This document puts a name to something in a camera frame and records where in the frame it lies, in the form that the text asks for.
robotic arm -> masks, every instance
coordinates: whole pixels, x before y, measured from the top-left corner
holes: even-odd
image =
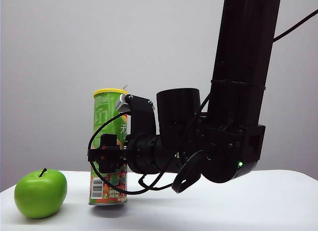
[[[131,115],[125,149],[119,151],[114,135],[103,135],[101,143],[107,149],[89,146],[88,161],[92,164],[98,155],[107,154],[110,159],[99,169],[108,172],[127,162],[144,175],[139,183],[146,191],[172,186],[179,193],[201,174],[223,183],[250,172],[260,158],[265,132],[258,119],[279,3],[225,0],[211,91],[204,102],[195,88],[159,92],[160,135],[156,135],[153,103],[122,94],[117,110]],[[201,112],[208,101],[208,111]],[[177,173],[172,184],[154,188],[156,182],[150,186],[142,182],[146,174],[164,172]]]

barcode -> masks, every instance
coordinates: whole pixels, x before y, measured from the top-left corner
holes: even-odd
[[[91,188],[92,199],[103,198],[103,181],[98,177],[93,177],[92,188]]]

gray background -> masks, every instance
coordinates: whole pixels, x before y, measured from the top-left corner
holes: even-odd
[[[36,169],[88,170],[94,90],[210,90],[224,0],[1,0],[1,190]],[[276,35],[318,7],[281,0]],[[273,46],[257,169],[318,178],[318,16]]]

table surface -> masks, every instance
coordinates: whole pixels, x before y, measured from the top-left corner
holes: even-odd
[[[1,192],[1,230],[318,231],[318,181],[295,171],[252,171],[223,184],[202,177],[180,194],[149,191],[107,207],[88,205],[89,172],[61,172],[68,194],[50,217],[24,217],[14,203],[14,186]],[[174,176],[165,174],[160,184]],[[128,173],[130,190],[139,189],[139,177]]]

snack can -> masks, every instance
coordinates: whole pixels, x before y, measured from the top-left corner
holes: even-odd
[[[119,114],[115,108],[115,103],[121,94],[127,94],[127,91],[117,88],[104,88],[94,92],[94,128],[95,132],[101,125],[112,117]],[[100,145],[100,136],[104,133],[116,134],[117,145],[123,149],[127,135],[127,115],[114,120],[104,127],[95,137],[92,148],[98,148]],[[127,164],[124,164],[115,173],[101,173],[106,180],[120,189],[127,190]],[[108,185],[95,174],[92,167],[90,168],[90,205],[117,205],[127,202],[127,195],[122,194]]]

